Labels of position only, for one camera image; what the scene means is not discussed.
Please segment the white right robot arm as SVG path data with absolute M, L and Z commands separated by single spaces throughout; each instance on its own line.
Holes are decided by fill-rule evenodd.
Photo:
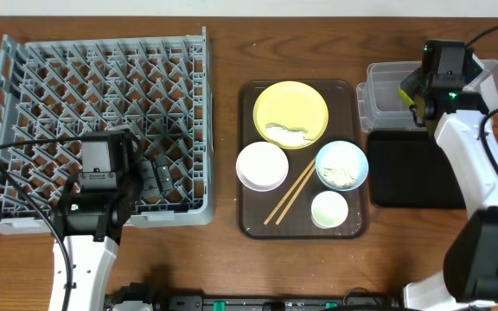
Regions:
M 415 124 L 449 160 L 469 217 L 442 270 L 404 287 L 406 309 L 498 306 L 498 94 L 472 87 L 483 71 L 470 44 L 428 40 L 420 67 L 399 85 Z

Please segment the yellow snack wrapper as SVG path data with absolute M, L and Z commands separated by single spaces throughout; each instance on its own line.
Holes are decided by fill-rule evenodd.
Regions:
M 414 97 L 415 97 L 415 90 L 414 88 L 405 83 L 400 83 L 399 84 L 399 95 L 403 99 L 404 103 L 411 108 L 414 106 Z

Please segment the white tissue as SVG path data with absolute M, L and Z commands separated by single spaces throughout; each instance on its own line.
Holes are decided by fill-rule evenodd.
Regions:
M 290 130 L 278 124 L 268 124 L 265 131 L 273 142 L 284 147 L 303 147 L 311 143 L 311 141 L 305 137 L 306 131 Z

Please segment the white pink-rimmed bowl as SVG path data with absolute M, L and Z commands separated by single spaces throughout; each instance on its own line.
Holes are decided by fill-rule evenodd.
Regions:
M 289 161 L 275 144 L 256 142 L 240 151 L 235 168 L 245 187 L 257 192 L 268 192 L 284 182 L 289 172 Z

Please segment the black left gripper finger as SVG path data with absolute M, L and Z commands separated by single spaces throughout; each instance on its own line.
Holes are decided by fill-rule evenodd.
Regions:
M 155 176 L 161 193 L 169 192 L 173 189 L 173 179 L 169 171 L 168 160 L 165 155 L 155 155 Z
M 158 185 L 156 182 L 155 170 L 149 160 L 144 160 L 139 164 L 139 171 L 143 182 L 143 189 L 140 194 L 141 200 L 158 196 Z

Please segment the rice and food scraps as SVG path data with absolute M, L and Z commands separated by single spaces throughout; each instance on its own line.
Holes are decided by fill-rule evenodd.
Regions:
M 317 166 L 318 174 L 333 188 L 347 189 L 356 185 L 360 163 L 354 158 L 324 157 Z

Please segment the small light green cup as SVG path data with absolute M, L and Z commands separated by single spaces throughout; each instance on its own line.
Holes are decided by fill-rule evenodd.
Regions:
M 348 218 L 348 203 L 334 191 L 323 191 L 311 202 L 311 220 L 321 229 L 335 228 Z

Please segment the light blue bowl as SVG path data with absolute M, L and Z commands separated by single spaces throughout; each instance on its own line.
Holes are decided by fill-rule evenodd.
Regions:
M 324 145 L 316 156 L 316 173 L 325 187 L 335 191 L 352 191 L 364 184 L 369 164 L 365 153 L 348 141 Z

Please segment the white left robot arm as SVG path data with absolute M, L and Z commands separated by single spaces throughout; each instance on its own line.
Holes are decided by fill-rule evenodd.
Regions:
M 80 137 L 81 169 L 72 173 L 51 210 L 55 243 L 65 258 L 54 260 L 51 309 L 63 298 L 68 310 L 101 310 L 123 227 L 139 200 L 162 198 L 172 188 L 166 162 L 145 158 L 129 130 Z

